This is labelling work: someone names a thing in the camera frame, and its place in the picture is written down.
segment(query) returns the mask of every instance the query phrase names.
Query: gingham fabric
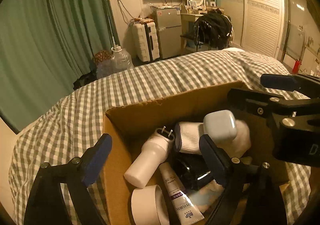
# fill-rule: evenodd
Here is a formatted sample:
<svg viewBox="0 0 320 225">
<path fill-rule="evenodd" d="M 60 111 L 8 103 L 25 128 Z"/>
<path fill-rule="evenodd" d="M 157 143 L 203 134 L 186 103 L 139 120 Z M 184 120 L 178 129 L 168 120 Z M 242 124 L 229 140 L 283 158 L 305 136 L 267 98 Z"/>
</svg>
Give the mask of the gingham fabric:
<svg viewBox="0 0 320 225">
<path fill-rule="evenodd" d="M 288 74 L 277 60 L 250 52 L 198 52 L 150 63 L 86 85 L 62 98 L 26 130 L 14 148 L 9 182 L 14 216 L 23 224 L 28 195 L 40 164 L 65 164 L 94 146 L 102 134 L 102 117 L 110 107 L 158 99 L 210 85 L 236 80 L 249 88 L 282 94 L 286 99 L 303 99 L 297 92 L 265 89 L 263 73 Z M 284 192 L 288 223 L 305 208 L 309 193 L 310 167 L 287 163 L 290 186 Z M 108 223 L 102 181 L 88 188 L 97 208 Z M 66 187 L 62 186 L 73 224 L 80 224 Z"/>
</svg>

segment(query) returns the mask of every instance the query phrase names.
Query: cardboard box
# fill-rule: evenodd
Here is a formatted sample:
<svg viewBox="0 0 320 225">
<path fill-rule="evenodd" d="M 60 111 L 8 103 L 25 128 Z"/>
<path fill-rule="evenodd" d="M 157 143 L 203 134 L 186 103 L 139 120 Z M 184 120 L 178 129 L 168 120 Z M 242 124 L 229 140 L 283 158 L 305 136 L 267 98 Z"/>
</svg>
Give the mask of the cardboard box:
<svg viewBox="0 0 320 225">
<path fill-rule="evenodd" d="M 231 88 L 243 88 L 237 81 L 180 93 L 139 104 L 109 109 L 103 119 L 103 132 L 112 137 L 112 150 L 102 170 L 111 225 L 134 224 L 131 214 L 131 194 L 135 189 L 123 174 L 140 154 L 143 143 L 158 127 L 174 127 L 179 121 L 202 122 L 206 114 L 228 109 L 227 93 Z M 268 162 L 273 180 L 279 184 L 288 181 L 285 163 L 272 156 L 273 140 L 266 121 L 245 112 L 233 111 L 237 119 L 245 120 L 250 128 L 252 147 L 246 153 L 253 164 Z M 159 169 L 147 185 L 158 184 L 165 197 L 170 224 L 180 224 Z M 197 224 L 204 224 L 205 219 Z"/>
</svg>

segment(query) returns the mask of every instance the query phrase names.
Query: checkered bedsheet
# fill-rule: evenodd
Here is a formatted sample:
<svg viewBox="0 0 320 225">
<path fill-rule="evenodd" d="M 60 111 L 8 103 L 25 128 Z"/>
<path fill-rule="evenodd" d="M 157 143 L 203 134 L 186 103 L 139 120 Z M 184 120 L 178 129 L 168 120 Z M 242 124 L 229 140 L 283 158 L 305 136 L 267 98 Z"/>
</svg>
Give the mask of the checkered bedsheet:
<svg viewBox="0 0 320 225">
<path fill-rule="evenodd" d="M 260 85 L 263 73 L 288 74 L 288 71 L 277 60 L 260 54 L 198 52 L 113 74 L 60 99 L 21 135 L 14 148 L 9 183 L 16 223 L 23 224 L 28 195 L 40 164 L 60 165 L 74 156 L 82 156 L 100 138 L 102 117 L 108 108 L 235 80 L 243 81 L 251 89 L 282 94 L 286 99 L 306 98 L 297 92 L 265 89 Z M 290 186 L 284 193 L 284 202 L 288 223 L 292 224 L 308 201 L 310 167 L 286 165 Z M 73 224 L 80 224 L 67 188 L 61 187 Z M 108 223 L 100 178 L 88 190 Z"/>
</svg>

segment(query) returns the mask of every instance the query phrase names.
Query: white plug-in device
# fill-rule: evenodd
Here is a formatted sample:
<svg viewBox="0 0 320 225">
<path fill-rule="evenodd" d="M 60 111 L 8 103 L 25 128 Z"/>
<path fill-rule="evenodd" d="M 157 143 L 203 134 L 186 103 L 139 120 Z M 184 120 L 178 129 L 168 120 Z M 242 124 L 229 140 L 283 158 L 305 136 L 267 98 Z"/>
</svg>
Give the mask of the white plug-in device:
<svg viewBox="0 0 320 225">
<path fill-rule="evenodd" d="M 143 144 L 140 155 L 124 173 L 124 178 L 136 187 L 145 187 L 159 164 L 167 159 L 174 139 L 172 130 L 157 128 Z"/>
<path fill-rule="evenodd" d="M 204 134 L 213 142 L 221 143 L 233 140 L 237 136 L 236 119 L 229 110 L 212 112 L 203 119 Z"/>
</svg>

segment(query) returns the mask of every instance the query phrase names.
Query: white louvered door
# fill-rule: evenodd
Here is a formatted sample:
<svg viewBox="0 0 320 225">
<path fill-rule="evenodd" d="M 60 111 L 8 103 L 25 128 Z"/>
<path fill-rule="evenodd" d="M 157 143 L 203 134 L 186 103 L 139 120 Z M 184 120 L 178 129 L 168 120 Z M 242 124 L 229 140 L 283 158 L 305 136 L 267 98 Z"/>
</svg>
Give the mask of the white louvered door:
<svg viewBox="0 0 320 225">
<path fill-rule="evenodd" d="M 277 57 L 284 26 L 284 0 L 245 0 L 241 46 Z"/>
</svg>

